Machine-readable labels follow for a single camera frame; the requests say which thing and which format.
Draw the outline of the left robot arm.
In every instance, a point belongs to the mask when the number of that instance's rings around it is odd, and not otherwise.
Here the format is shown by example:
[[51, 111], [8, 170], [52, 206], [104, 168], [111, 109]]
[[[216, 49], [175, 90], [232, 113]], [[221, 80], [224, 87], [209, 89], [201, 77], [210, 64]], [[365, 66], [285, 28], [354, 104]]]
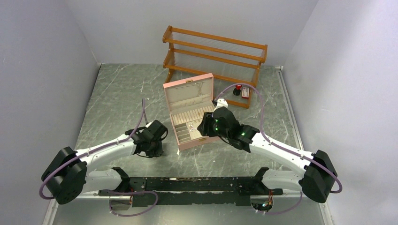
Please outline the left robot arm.
[[120, 167], [106, 171], [98, 168], [119, 158], [141, 155], [145, 158], [159, 157], [163, 153], [162, 141], [168, 129], [158, 120], [143, 127], [130, 129], [103, 144], [86, 149], [61, 149], [42, 174], [43, 189], [47, 188], [50, 199], [60, 205], [67, 204], [82, 193], [104, 191], [110, 195], [123, 195], [133, 188], [129, 175]]

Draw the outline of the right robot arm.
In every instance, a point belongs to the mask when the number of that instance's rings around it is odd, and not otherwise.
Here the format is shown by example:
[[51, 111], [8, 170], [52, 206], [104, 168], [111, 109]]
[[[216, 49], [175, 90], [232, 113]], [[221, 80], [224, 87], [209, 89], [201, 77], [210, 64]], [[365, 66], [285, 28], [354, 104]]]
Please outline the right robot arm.
[[238, 150], [266, 156], [286, 167], [287, 171], [267, 170], [255, 179], [253, 188], [258, 194], [270, 189], [288, 189], [302, 192], [317, 203], [325, 203], [329, 194], [339, 193], [332, 188], [337, 182], [337, 172], [329, 155], [317, 150], [312, 153], [300, 150], [267, 137], [258, 128], [240, 124], [226, 107], [206, 112], [198, 126], [202, 136], [219, 137]]

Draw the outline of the pink jewelry box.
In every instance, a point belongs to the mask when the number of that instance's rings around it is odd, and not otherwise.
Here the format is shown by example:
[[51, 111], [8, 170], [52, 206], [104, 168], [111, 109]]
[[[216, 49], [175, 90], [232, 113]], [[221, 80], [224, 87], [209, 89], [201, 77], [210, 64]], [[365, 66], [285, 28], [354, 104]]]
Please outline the pink jewelry box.
[[163, 88], [179, 151], [219, 140], [198, 131], [204, 113], [215, 108], [212, 73], [164, 83]]

